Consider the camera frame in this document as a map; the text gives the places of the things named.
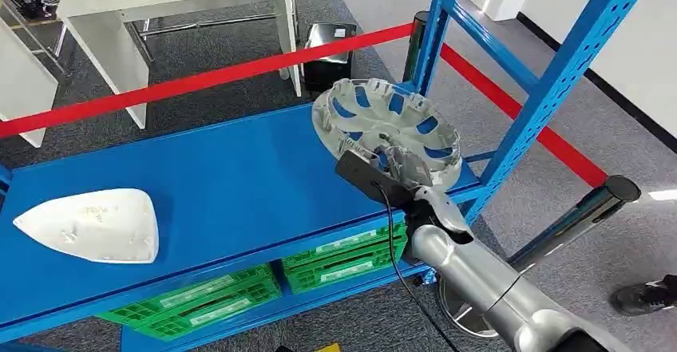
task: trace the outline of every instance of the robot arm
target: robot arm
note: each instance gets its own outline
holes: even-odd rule
[[[336,172],[372,200],[401,208],[409,256],[435,268],[452,288],[519,352],[630,352],[607,331],[557,305],[489,250],[456,204],[430,187],[420,159],[386,150],[390,174],[346,151]]]
[[[470,231],[455,204],[420,187],[405,207],[410,252],[435,268],[514,350],[629,352],[607,331],[559,306]]]

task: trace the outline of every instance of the black cable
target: black cable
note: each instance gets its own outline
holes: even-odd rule
[[[447,335],[444,333],[444,331],[440,328],[440,326],[435,322],[433,317],[428,313],[428,311],[425,309],[425,307],[421,304],[421,302],[418,301],[414,293],[412,292],[411,288],[409,288],[409,285],[405,282],[404,278],[402,277],[402,273],[400,272],[400,269],[398,268],[398,264],[395,261],[395,250],[394,250],[394,245],[393,245],[393,208],[390,206],[390,201],[388,200],[388,195],[386,194],[386,191],[383,189],[381,184],[374,183],[374,186],[378,188],[378,191],[381,192],[381,195],[383,196],[383,200],[386,202],[386,209],[388,210],[388,243],[390,245],[390,261],[393,262],[393,268],[395,269],[395,273],[398,274],[398,278],[400,279],[400,282],[402,282],[402,285],[406,289],[407,292],[409,292],[409,295],[411,298],[416,302],[418,305],[418,308],[423,312],[423,314],[428,318],[428,321],[430,324],[433,325],[435,330],[442,336],[442,338],[445,339],[445,342],[453,350],[453,352],[460,352],[458,348],[453,344],[453,342],[447,337]]]

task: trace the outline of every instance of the blue metal shelf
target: blue metal shelf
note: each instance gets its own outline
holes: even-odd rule
[[[310,115],[302,105],[14,170],[0,259],[13,260],[2,271],[21,283],[0,286],[12,298],[0,311],[0,342],[386,225],[383,206],[334,173]],[[478,185],[464,165],[454,199],[472,199]],[[43,201],[119,187],[152,198],[152,264],[91,263],[12,225]]]
[[[604,43],[611,37],[637,0],[589,0],[548,68],[536,78],[522,62],[463,10],[456,0],[432,0],[412,88],[426,94],[430,87],[441,44],[452,18],[528,94],[523,109],[492,154],[483,171],[481,194],[464,206],[472,223],[508,174],[552,119]]]
[[[400,262],[398,266],[404,276],[414,275],[428,269],[426,265],[410,266],[406,262]],[[293,295],[286,280],[280,276],[279,281],[283,291],[283,297],[280,299],[263,304],[261,307],[256,307],[226,321],[206,326],[205,328],[196,330],[195,332],[171,342],[163,342],[155,338],[150,338],[149,336],[140,334],[128,327],[123,327],[121,350],[123,352],[137,352],[140,350],[144,352],[188,350],[257,326],[262,326],[269,322],[274,322],[275,320],[280,320],[281,318],[287,318],[294,314],[320,307],[324,304],[367,291],[371,288],[382,286],[383,284],[397,280],[397,278],[393,268],[390,267],[358,276],[344,282],[308,291],[301,295]]]

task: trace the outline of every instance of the black object on table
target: black object on table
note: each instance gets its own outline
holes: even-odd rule
[[[357,26],[350,23],[315,23],[308,30],[306,47],[316,47],[353,37]],[[353,52],[322,57],[303,65],[303,79],[308,91],[323,92],[334,82],[351,78]]]

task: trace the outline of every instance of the person's shoe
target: person's shoe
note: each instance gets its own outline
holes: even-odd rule
[[[616,311],[626,316],[651,314],[675,307],[675,300],[661,280],[623,287],[611,295],[609,302]]]

